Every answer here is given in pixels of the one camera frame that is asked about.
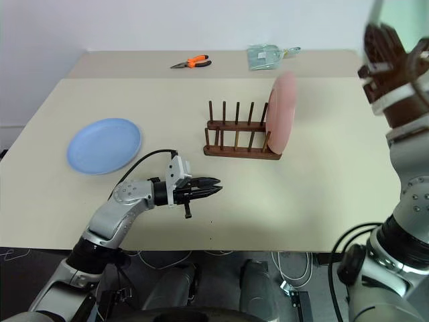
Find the orange-handled pliers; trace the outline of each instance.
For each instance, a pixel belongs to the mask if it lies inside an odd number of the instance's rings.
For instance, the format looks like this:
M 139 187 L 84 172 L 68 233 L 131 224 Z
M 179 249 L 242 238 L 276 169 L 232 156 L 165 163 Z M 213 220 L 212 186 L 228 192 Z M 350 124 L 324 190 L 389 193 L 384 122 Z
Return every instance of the orange-handled pliers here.
M 200 55 L 194 58 L 189 58 L 187 61 L 185 62 L 181 62 L 180 64 L 171 66 L 170 68 L 185 68 L 185 67 L 189 67 L 189 68 L 194 68 L 194 67 L 205 67 L 208 66 L 212 63 L 211 60 L 207 60 L 205 62 L 201 62 L 203 60 L 206 60 L 208 58 L 207 55 Z

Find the black cable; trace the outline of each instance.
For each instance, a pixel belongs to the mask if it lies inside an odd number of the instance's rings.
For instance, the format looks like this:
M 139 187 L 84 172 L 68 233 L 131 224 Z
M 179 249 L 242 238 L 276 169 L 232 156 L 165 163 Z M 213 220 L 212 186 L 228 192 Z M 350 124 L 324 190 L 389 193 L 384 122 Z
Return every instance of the black cable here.
M 328 265 L 328 283 L 329 283 L 329 292 L 330 297 L 332 298 L 332 305 L 334 306 L 335 315 L 339 322 L 343 322 L 343 317 L 341 317 L 340 307 L 338 305 L 338 301 L 336 300 L 336 294 L 334 289 L 334 280 L 332 277 L 332 265 L 334 263 L 334 254 L 336 252 L 336 249 L 341 244 L 341 242 L 348 236 L 348 234 L 353 233 L 355 230 L 358 230 L 361 227 L 367 227 L 367 226 L 379 226 L 381 223 L 362 223 L 360 225 L 354 226 L 353 228 L 350 228 L 347 230 L 344 234 L 341 235 L 341 237 L 336 241 L 334 248 L 332 249 L 330 256 L 329 256 L 329 265 Z
M 122 289 L 122 286 L 121 286 L 121 275 L 119 275 L 119 270 L 118 269 L 116 269 L 116 274 L 118 276 L 118 290 L 121 290 Z
M 137 303 L 137 305 L 132 305 L 131 303 L 125 301 L 132 309 L 134 310 L 140 310 L 141 308 L 140 306 L 140 298 L 139 298 L 139 293 L 137 291 L 137 288 L 135 287 L 134 283 L 129 279 L 128 275 L 126 275 L 126 273 L 123 271 L 123 269 L 119 266 L 116 265 L 116 269 L 118 271 L 118 274 L 122 275 L 122 277 L 124 277 L 124 279 L 127 281 L 127 283 L 130 285 L 130 287 L 133 289 L 133 297 L 135 298 L 135 302 Z
M 144 160 L 146 160 L 150 156 L 153 156 L 154 154 L 165 153 L 165 152 L 171 153 L 172 158 L 174 158 L 174 156 L 178 155 L 178 152 L 176 150 L 171 150 L 171 149 L 156 150 L 156 151 L 152 151 L 152 152 L 146 154 L 145 156 L 141 157 L 135 164 L 133 164 L 133 166 L 122 176 L 121 180 L 118 181 L 118 183 L 115 185 L 115 187 L 118 184 L 120 184 L 121 182 L 123 182 L 129 176 L 129 174 L 133 172 L 133 170 L 135 169 L 135 167 L 137 167 Z M 113 194 L 113 191 L 110 193 L 109 198 L 107 198 L 108 200 L 110 199 L 110 197 L 112 197 L 112 194 Z
M 425 104 L 426 109 L 424 112 L 429 111 L 429 96 L 418 83 L 417 68 L 421 53 L 427 49 L 429 49 L 429 38 L 422 38 L 417 43 L 416 47 L 408 54 L 406 62 L 406 76 L 418 98 Z
M 370 229 L 363 230 L 363 231 L 361 231 L 361 232 L 359 232 L 359 233 L 357 233 L 357 234 L 353 235 L 353 236 L 352 236 L 352 237 L 347 241 L 347 243 L 344 245 L 344 248 L 343 248 L 343 251 L 341 252 L 341 255 L 344 255 L 344 253 L 347 251 L 347 247 L 348 247 L 351 243 L 353 243 L 353 241 L 354 241 L 356 238 L 358 238 L 359 236 L 365 235 L 366 233 L 370 233 L 370 232 L 372 232 L 374 229 L 375 229 L 375 227 L 374 227 L 374 228 L 370 228 Z

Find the blue plate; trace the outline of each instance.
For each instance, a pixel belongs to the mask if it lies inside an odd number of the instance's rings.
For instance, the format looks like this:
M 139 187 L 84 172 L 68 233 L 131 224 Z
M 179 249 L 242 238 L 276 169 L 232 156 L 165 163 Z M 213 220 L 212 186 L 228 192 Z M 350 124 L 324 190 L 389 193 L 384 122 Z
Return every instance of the blue plate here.
M 139 128 L 127 119 L 102 119 L 81 129 L 70 142 L 67 161 L 76 171 L 104 174 L 130 162 L 141 147 Z

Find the clear plastic bag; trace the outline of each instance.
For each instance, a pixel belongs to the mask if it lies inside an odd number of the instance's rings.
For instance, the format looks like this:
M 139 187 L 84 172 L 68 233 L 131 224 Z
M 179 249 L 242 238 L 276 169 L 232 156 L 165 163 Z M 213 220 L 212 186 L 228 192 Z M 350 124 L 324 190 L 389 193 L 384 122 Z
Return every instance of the clear plastic bag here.
M 282 50 L 276 45 L 267 44 L 249 46 L 247 49 L 249 69 L 276 69 L 284 57 L 295 55 L 300 50 L 300 47 Z

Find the pink plate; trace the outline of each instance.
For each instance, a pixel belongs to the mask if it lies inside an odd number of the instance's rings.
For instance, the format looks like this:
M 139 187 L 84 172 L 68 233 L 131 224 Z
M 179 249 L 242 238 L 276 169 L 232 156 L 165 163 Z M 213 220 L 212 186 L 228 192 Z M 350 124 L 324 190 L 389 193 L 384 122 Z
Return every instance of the pink plate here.
M 296 106 L 296 79 L 292 72 L 277 77 L 269 95 L 265 131 L 271 132 L 268 146 L 282 154 L 289 140 Z

